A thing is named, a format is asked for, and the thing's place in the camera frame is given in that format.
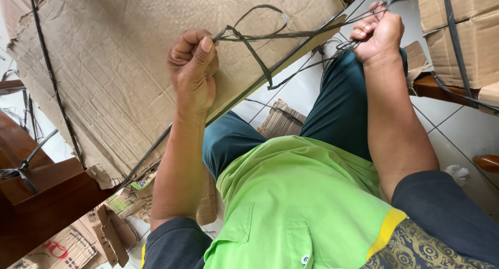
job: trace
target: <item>dark green pants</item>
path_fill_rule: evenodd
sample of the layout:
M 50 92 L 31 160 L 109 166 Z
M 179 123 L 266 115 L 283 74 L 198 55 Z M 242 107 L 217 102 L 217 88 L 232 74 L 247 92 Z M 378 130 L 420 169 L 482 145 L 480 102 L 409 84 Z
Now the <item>dark green pants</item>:
M 407 75 L 407 54 L 400 49 Z M 324 73 L 324 81 L 300 132 L 371 160 L 367 145 L 367 93 L 362 63 L 343 53 Z M 215 179 L 236 158 L 266 139 L 230 111 L 206 127 L 203 161 Z

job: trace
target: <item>forearm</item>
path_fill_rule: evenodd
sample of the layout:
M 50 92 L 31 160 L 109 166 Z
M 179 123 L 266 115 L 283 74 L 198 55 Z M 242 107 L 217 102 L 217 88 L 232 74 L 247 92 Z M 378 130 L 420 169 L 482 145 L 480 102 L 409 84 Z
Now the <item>forearm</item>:
M 154 182 L 151 230 L 176 218 L 196 218 L 203 189 L 206 113 L 176 111 L 165 155 Z
M 364 64 L 368 144 L 385 195 L 409 174 L 439 168 L 428 135 L 409 99 L 400 54 Z

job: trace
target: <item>man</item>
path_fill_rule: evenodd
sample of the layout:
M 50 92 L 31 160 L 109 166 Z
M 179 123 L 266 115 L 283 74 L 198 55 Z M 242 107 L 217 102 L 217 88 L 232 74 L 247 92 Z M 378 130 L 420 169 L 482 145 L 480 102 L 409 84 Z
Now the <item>man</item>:
M 326 70 L 299 137 L 267 140 L 232 112 L 205 130 L 216 44 L 205 30 L 179 37 L 144 268 L 499 266 L 499 230 L 439 171 L 411 105 L 402 20 L 375 11 L 355 24 L 354 53 Z M 194 220 L 203 162 L 226 204 L 213 242 Z

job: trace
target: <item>hand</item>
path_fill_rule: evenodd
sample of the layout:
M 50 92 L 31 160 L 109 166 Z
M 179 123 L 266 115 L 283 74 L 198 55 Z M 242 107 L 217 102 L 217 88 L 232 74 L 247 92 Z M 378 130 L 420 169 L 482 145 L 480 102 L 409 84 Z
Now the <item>hand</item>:
M 399 53 L 404 24 L 399 15 L 389 12 L 382 3 L 371 4 L 370 9 L 375 10 L 365 14 L 368 17 L 358 21 L 350 35 L 351 39 L 362 41 L 355 49 L 355 55 L 364 64 Z
M 167 66 L 178 110 L 205 112 L 215 100 L 212 75 L 219 62 L 211 34 L 206 30 L 185 31 L 168 51 Z

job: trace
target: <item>patterned fabric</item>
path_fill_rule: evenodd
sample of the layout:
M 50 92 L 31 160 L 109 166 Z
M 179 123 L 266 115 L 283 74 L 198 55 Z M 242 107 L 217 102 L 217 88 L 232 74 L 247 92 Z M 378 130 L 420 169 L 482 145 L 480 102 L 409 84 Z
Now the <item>patterned fabric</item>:
M 388 244 L 369 258 L 361 269 L 492 269 L 486 262 L 465 258 L 443 242 L 426 234 L 411 219 L 403 220 Z

